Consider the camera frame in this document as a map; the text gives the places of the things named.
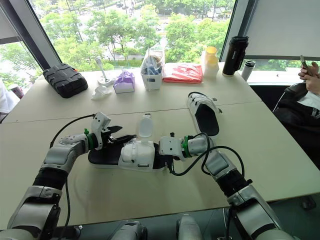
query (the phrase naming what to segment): floor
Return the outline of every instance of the floor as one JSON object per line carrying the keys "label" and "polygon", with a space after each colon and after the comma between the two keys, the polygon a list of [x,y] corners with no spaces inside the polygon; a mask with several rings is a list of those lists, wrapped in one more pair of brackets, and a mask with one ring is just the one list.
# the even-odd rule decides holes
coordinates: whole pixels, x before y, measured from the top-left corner
{"label": "floor", "polygon": [[[271,203],[284,230],[300,240],[318,240],[320,235],[320,194],[312,196],[317,207],[309,211],[301,207],[301,198],[287,199]],[[222,209],[189,212],[198,223],[205,240],[216,240],[224,236],[225,222]],[[148,230],[148,240],[175,240],[176,221],[183,213],[140,218]],[[114,232],[126,221],[83,225],[80,240],[110,240]],[[231,223],[230,236],[240,240],[236,227]]]}

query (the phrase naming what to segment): gray tumbler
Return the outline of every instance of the gray tumbler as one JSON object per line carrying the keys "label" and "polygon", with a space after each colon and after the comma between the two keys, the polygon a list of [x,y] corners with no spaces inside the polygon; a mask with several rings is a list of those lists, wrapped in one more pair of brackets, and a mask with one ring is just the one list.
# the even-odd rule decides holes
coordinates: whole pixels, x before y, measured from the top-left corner
{"label": "gray tumbler", "polygon": [[256,62],[255,61],[246,61],[245,64],[244,64],[244,68],[242,70],[242,74],[241,74],[241,77],[243,77],[243,79],[245,81],[248,80],[252,70],[255,68],[255,65],[256,65]]}

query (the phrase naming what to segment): green ring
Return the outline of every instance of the green ring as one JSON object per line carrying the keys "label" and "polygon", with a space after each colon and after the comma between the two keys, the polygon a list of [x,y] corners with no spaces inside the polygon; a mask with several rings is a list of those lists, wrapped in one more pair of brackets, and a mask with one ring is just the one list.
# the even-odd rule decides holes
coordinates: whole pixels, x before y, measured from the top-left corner
{"label": "green ring", "polygon": [[94,141],[92,140],[90,135],[86,135],[86,138],[88,139],[89,142],[89,150],[94,148]]}
{"label": "green ring", "polygon": [[182,147],[184,149],[185,156],[187,158],[191,158],[191,155],[190,155],[189,150],[188,150],[188,136],[184,136],[184,143],[182,143]]}

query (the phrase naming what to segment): purple tissue box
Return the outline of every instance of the purple tissue box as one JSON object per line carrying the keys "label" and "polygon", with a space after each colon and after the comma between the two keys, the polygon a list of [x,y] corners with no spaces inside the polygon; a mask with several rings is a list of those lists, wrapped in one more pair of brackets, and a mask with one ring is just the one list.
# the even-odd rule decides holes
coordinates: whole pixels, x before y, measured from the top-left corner
{"label": "purple tissue box", "polygon": [[116,94],[135,91],[135,76],[132,72],[123,71],[114,81],[113,88]]}

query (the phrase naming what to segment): hand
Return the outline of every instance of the hand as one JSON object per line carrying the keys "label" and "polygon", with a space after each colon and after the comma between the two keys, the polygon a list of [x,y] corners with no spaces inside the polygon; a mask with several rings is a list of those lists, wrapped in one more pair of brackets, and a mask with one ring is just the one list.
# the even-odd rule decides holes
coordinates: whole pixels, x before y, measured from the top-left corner
{"label": "hand", "polygon": [[304,75],[306,89],[314,94],[320,95],[320,75],[315,76]]}
{"label": "hand", "polygon": [[[318,71],[319,71],[319,66],[317,63],[315,63],[314,61],[311,63],[312,66],[308,67],[308,70],[312,73],[313,76],[317,76],[318,78],[320,78]],[[298,75],[300,76],[301,80],[306,80],[305,76],[308,74],[307,69],[305,69],[303,66],[301,66],[301,72],[298,73]]]}

